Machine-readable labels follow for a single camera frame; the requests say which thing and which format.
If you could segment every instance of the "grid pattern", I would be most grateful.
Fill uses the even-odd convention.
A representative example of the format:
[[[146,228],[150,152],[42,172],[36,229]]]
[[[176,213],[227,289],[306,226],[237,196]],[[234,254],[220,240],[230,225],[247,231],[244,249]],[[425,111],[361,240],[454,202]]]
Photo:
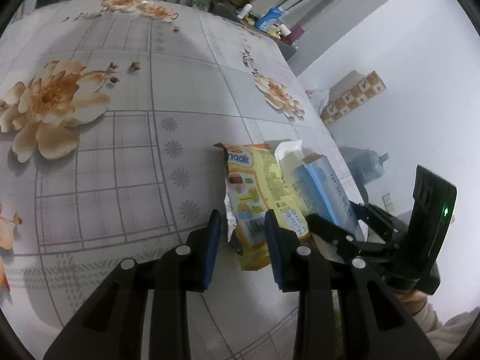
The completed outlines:
[[[142,239],[175,230],[164,213],[164,205],[170,208],[153,125],[148,111],[110,112],[82,136],[78,152],[53,167],[40,160],[41,251],[85,250],[126,242],[130,234]]]
[[[56,7],[57,15],[43,25],[38,42],[12,58],[21,72],[31,63],[27,53],[39,56],[38,65],[64,58],[90,69],[105,69],[111,61],[122,67],[141,63],[140,71],[108,89],[110,111],[78,127],[77,151],[57,161],[36,158],[31,192],[36,268],[10,266],[7,274],[14,291],[38,285],[61,326],[122,257],[131,255],[138,262],[159,258],[191,230],[203,227],[212,208],[223,208],[223,154],[215,143],[300,138],[309,139],[307,146],[315,149],[314,137],[321,137],[320,150],[335,147],[315,119],[291,121],[277,114],[244,70],[242,50],[248,48],[262,74],[290,80],[300,92],[273,42],[184,7],[178,9],[178,31],[172,23],[144,17],[98,16],[98,7],[99,0]],[[52,43],[50,28],[74,34]],[[332,158],[343,176],[338,158]],[[229,344],[230,336],[219,328],[220,318],[215,320],[206,299],[202,296],[191,309],[202,328],[193,355],[214,360],[288,357],[296,315],[290,306],[276,326],[265,334],[259,331],[261,337],[243,347],[246,341]],[[208,352],[206,343],[218,347]]]

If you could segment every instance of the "table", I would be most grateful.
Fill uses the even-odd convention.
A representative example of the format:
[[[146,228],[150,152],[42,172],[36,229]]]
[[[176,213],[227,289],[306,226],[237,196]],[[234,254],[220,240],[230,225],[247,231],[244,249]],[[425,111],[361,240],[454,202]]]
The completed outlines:
[[[11,151],[19,132],[0,134],[1,216],[18,211],[22,219],[13,248],[0,250],[11,287],[0,289],[0,307],[37,359],[122,258],[159,258],[202,227],[213,208],[223,211],[223,154],[215,143],[302,139],[328,156],[349,197],[359,200],[334,141],[273,41],[188,7],[134,4],[147,5],[142,11],[109,10],[102,0],[53,4],[10,25],[0,40],[1,95],[61,63],[52,61],[86,66],[73,73],[78,68],[69,64],[71,74],[98,69],[119,79],[96,92],[110,97],[107,111],[70,129],[80,144],[60,159],[36,151],[20,163]],[[160,6],[178,17],[145,16]],[[251,60],[244,64],[246,51]],[[304,117],[286,117],[266,102],[252,61],[259,74],[286,86]],[[128,69],[132,62],[139,64]],[[42,148],[58,154],[57,146]],[[297,299],[278,290],[269,266],[241,271],[222,239],[209,290],[188,294],[193,359],[289,359]]]

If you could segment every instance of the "barcode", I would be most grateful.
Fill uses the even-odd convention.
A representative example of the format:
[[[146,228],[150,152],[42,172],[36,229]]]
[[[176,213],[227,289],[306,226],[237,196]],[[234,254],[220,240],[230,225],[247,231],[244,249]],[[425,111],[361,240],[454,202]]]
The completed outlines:
[[[246,222],[247,229],[249,231],[250,237],[256,238],[259,234],[262,234],[264,231],[264,219],[250,219]]]
[[[302,221],[297,215],[297,212],[295,210],[288,210],[285,212],[282,212],[282,216],[285,219],[285,221],[289,224],[290,228],[297,233],[297,236],[300,237],[304,233],[306,233],[306,228],[303,225]]]

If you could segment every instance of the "patterned box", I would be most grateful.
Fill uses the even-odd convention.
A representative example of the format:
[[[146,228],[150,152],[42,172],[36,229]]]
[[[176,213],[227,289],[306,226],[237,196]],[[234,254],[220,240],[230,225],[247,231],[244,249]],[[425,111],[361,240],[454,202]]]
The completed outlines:
[[[385,89],[386,86],[382,79],[373,71],[343,95],[328,103],[321,113],[320,119],[326,126],[331,125]]]

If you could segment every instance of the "yellow snack package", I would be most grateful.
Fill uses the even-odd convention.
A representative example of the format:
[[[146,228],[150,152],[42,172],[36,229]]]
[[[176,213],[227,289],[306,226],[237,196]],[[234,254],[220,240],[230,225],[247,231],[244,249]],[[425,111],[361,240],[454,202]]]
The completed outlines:
[[[237,219],[234,231],[243,246],[240,266],[256,271],[270,264],[264,231],[267,210],[273,209],[280,227],[294,231],[303,241],[310,237],[307,222],[268,145],[215,146],[225,153],[227,194]]]

